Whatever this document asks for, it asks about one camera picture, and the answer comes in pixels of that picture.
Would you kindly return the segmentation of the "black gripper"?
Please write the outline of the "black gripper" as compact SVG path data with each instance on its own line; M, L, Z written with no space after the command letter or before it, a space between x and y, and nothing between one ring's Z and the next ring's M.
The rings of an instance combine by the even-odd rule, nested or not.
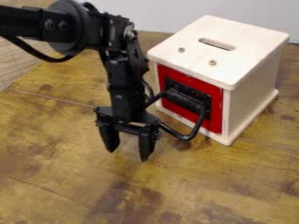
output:
M111 105L95 107L96 125L109 152L120 145L119 133L139 136L139 154L145 162L155 151L159 120L145 111L145 87L109 87Z

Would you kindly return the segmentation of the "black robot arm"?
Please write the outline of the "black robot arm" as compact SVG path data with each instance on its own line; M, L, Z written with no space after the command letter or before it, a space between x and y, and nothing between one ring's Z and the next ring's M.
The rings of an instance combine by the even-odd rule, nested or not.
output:
M148 59L129 19L76 0L56 0L45 9L0 5L0 37L52 63L71 60L85 49L99 52L111 98L108 107L95 108L101 139L107 150L115 151L121 132L139 136L140 159L147 160L160 121L145 111L153 96L144 80Z

